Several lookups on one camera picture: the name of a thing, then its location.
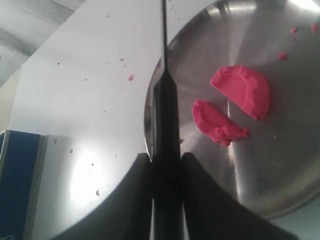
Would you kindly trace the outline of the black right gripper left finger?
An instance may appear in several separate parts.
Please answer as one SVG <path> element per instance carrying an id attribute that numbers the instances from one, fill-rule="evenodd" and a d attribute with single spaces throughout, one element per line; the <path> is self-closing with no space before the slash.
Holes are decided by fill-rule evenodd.
<path id="1" fill-rule="evenodd" d="M 140 153 L 114 191 L 57 240 L 148 240 L 152 218 L 151 161 Z"/>

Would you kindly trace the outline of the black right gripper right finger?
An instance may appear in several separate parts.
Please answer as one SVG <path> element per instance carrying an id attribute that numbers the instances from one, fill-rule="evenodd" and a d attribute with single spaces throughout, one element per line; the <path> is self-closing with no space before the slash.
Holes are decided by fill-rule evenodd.
<path id="1" fill-rule="evenodd" d="M 180 162 L 183 205 L 191 240 L 296 240 L 232 199 L 194 154 Z"/>

